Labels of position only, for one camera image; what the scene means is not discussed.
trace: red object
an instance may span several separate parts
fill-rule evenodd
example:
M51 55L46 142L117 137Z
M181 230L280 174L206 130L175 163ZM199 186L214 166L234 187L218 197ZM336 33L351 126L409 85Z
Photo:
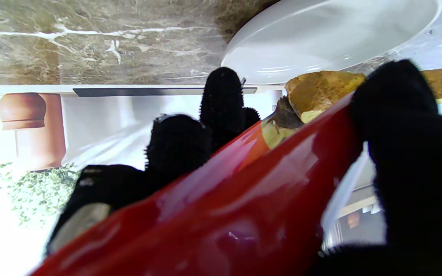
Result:
M244 164L257 141L246 135L251 128L205 166L88 230L33 275L303 272L321 245L328 201L361 152L349 98Z

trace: brown marble surface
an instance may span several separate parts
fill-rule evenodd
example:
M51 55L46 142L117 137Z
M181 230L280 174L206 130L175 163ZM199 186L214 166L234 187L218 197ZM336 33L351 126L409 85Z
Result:
M0 0L0 84L203 84L278 0Z

